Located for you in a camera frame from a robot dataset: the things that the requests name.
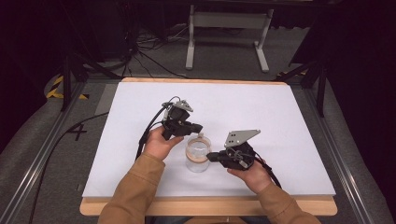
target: yellow tape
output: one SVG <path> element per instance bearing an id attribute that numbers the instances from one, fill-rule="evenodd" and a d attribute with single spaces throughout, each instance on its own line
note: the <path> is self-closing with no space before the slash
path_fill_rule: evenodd
<path id="1" fill-rule="evenodd" d="M 53 82 L 52 87 L 50 88 L 49 93 L 47 93 L 47 98 L 59 98 L 59 99 L 63 99 L 64 95 L 61 93 L 57 93 L 56 90 L 58 89 L 59 85 L 61 84 L 61 82 L 64 80 L 64 76 L 59 75 L 55 81 Z M 89 94 L 81 94 L 78 99 L 80 100 L 88 100 L 90 98 Z"/>

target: white paper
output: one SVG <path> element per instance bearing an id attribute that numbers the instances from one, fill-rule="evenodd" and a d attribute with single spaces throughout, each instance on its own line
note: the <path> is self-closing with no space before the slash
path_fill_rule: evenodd
<path id="1" fill-rule="evenodd" d="M 138 141 L 164 102 L 179 96 L 204 126 L 213 151 L 229 131 L 260 129 L 249 144 L 273 168 L 291 195 L 334 195 L 303 116 L 287 85 L 121 82 L 111 106 L 83 197 L 111 197 L 134 163 Z M 253 195 L 245 183 L 212 162 L 203 173 L 185 165 L 189 136 L 165 159 L 159 197 Z"/>

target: human hand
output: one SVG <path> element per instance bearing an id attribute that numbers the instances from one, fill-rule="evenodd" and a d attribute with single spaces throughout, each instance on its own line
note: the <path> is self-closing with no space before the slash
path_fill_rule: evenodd
<path id="1" fill-rule="evenodd" d="M 227 172 L 245 181 L 247 187 L 256 194 L 272 183 L 267 171 L 257 161 L 246 171 L 227 169 Z"/>
<path id="2" fill-rule="evenodd" d="M 163 138 L 164 130 L 165 128 L 163 126 L 151 130 L 148 133 L 148 141 L 144 149 L 145 152 L 162 161 L 168 156 L 171 149 L 184 139 L 184 137 L 181 136 L 166 141 Z"/>

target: glass jar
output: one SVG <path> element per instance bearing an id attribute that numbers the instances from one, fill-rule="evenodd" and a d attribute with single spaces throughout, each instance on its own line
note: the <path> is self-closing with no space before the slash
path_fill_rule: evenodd
<path id="1" fill-rule="evenodd" d="M 186 166 L 190 171 L 201 173 L 209 166 L 207 153 L 211 152 L 210 140 L 203 133 L 192 136 L 186 146 Z"/>

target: forearm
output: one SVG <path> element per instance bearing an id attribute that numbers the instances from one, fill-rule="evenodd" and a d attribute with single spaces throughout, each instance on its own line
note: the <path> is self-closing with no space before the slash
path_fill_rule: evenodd
<path id="1" fill-rule="evenodd" d="M 258 196 L 262 209 L 271 223 L 320 223 L 316 217 L 302 211 L 287 192 L 274 184 L 270 184 Z"/>
<path id="2" fill-rule="evenodd" d="M 117 186 L 99 217 L 99 223 L 143 224 L 164 166 L 162 161 L 143 153 Z"/>

